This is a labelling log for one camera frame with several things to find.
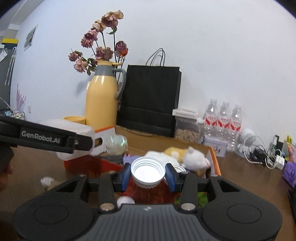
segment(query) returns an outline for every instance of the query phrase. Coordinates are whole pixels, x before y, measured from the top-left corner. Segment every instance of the gray ribbed surface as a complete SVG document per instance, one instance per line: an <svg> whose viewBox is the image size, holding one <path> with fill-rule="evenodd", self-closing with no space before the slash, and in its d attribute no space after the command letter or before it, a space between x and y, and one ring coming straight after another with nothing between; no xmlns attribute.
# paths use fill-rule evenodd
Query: gray ribbed surface
<svg viewBox="0 0 296 241"><path fill-rule="evenodd" d="M179 213L173 205L123 205L102 215L77 241L218 241L197 217Z"/></svg>

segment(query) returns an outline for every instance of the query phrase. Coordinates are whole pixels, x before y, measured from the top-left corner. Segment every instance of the purple bag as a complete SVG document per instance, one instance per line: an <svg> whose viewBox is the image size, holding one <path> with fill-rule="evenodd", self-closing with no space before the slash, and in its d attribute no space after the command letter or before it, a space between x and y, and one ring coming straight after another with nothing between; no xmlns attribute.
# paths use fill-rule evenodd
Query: purple bag
<svg viewBox="0 0 296 241"><path fill-rule="evenodd" d="M292 186L293 189L296 185L295 173L296 173L296 163L288 161L283 172L283 177Z"/></svg>

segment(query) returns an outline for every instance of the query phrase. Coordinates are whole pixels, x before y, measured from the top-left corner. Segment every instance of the yellow cup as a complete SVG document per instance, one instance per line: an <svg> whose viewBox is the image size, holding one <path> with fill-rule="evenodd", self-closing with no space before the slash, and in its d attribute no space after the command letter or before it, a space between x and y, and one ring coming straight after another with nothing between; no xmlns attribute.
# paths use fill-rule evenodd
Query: yellow cup
<svg viewBox="0 0 296 241"><path fill-rule="evenodd" d="M67 120L67 121L71 121L71 122L85 125L85 117L84 116L76 116L76 115L66 116L63 118L63 120Z"/></svg>

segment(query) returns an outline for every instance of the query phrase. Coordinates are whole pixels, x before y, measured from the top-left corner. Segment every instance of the plastic water bottle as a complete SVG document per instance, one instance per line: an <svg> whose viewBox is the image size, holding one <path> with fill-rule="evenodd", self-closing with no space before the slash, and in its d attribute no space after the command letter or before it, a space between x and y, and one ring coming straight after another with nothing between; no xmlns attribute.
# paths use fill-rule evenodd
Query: plastic water bottle
<svg viewBox="0 0 296 241"><path fill-rule="evenodd" d="M230 125L229 102L223 101L217 122L217 137L223 141L228 141L228 128Z"/></svg>
<svg viewBox="0 0 296 241"><path fill-rule="evenodd" d="M216 125L218 120L217 100L211 99L205 110L205 127L204 135L216 135Z"/></svg>
<svg viewBox="0 0 296 241"><path fill-rule="evenodd" d="M240 132L241 125L242 125L241 109L242 108L240 105L235 105L235 109L231 114L230 127L229 127L229 145L227 147L227 150L231 152L233 152L235 149L235 141L238 137L238 134Z"/></svg>

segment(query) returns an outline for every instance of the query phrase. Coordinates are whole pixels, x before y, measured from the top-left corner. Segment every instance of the finger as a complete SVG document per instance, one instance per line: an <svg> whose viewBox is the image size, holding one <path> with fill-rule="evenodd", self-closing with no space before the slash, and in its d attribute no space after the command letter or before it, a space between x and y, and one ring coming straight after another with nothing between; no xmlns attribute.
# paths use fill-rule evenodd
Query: finger
<svg viewBox="0 0 296 241"><path fill-rule="evenodd" d="M8 184L8 174L1 173L0 174L0 191L4 190Z"/></svg>
<svg viewBox="0 0 296 241"><path fill-rule="evenodd" d="M5 168L4 172L7 173L7 174L10 174L10 175L12 174L11 163L9 163L9 164L7 165L7 167Z"/></svg>

